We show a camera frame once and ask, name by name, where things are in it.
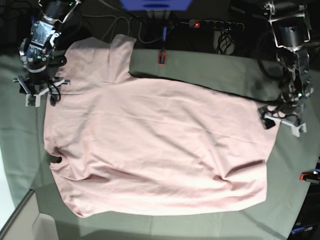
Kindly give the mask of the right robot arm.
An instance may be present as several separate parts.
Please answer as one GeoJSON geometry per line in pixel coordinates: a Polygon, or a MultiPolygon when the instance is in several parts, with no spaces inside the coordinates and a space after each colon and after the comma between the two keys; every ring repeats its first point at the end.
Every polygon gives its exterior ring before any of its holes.
{"type": "Polygon", "coordinates": [[[30,34],[19,49],[19,57],[27,74],[14,79],[20,85],[20,92],[25,94],[27,106],[37,106],[37,101],[46,93],[54,102],[60,99],[58,87],[66,80],[50,78],[49,64],[62,34],[62,26],[83,1],[39,0],[37,3],[41,16],[31,25],[30,34]]]}

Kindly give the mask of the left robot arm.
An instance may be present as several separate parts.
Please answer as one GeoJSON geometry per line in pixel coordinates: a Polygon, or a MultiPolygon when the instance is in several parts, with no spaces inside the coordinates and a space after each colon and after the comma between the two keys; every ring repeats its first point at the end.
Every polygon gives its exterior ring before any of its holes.
{"type": "Polygon", "coordinates": [[[314,92],[306,48],[311,40],[306,24],[306,6],[289,0],[269,0],[263,7],[278,49],[276,60],[282,67],[282,76],[279,78],[281,103],[274,110],[269,110],[266,105],[260,107],[260,119],[266,129],[273,128],[279,121],[297,129],[298,133],[305,132],[305,100],[314,92]]]}

